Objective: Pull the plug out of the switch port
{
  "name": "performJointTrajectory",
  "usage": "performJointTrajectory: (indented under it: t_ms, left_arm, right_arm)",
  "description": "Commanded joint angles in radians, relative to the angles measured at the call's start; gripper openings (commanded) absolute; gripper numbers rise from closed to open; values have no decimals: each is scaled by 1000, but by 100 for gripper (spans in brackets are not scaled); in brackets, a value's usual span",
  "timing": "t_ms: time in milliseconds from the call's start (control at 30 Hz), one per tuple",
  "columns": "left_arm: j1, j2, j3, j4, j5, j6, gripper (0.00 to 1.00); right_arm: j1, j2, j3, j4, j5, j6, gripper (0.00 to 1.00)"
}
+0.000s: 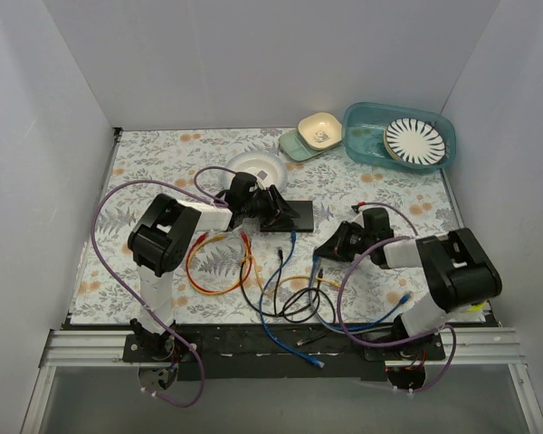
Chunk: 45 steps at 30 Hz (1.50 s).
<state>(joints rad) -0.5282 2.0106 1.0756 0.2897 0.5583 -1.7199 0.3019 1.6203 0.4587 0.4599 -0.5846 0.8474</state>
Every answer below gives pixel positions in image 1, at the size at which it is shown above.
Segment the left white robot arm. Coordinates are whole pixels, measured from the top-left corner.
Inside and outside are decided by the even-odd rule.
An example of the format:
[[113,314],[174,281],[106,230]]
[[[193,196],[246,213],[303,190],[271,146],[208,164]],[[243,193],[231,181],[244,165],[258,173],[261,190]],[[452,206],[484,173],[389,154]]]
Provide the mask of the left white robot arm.
[[164,193],[155,197],[128,239],[145,303],[130,326],[152,360],[163,362],[175,349],[166,330],[174,324],[172,281],[194,234],[231,231],[245,218],[256,219],[261,231],[294,231],[302,217],[295,205],[281,196],[276,185],[262,188],[255,175],[245,172],[236,173],[212,203],[178,201]]

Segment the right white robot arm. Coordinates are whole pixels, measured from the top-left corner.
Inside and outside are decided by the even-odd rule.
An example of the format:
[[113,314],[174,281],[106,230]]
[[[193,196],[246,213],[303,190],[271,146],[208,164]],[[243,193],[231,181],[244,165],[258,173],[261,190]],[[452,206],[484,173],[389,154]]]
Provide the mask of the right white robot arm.
[[502,280],[488,255],[468,228],[423,238],[396,237],[382,207],[368,208],[336,232],[313,253],[313,259],[349,262],[353,272],[369,257],[381,269],[420,268],[428,292],[395,318],[391,341],[363,341],[349,332],[341,314],[343,291],[338,292],[337,318],[343,333],[365,347],[387,348],[402,359],[424,349],[424,338],[442,329],[454,313],[497,297]]

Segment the black network switch box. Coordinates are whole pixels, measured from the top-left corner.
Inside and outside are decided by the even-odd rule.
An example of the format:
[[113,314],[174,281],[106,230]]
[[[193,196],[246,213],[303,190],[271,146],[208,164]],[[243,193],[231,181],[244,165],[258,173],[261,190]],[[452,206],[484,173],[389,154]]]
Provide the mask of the black network switch box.
[[264,227],[260,225],[260,232],[263,233],[288,233],[288,232],[314,232],[314,212],[313,201],[288,201],[290,208],[295,211],[298,216],[290,217],[282,215],[280,219],[274,222],[271,226]]

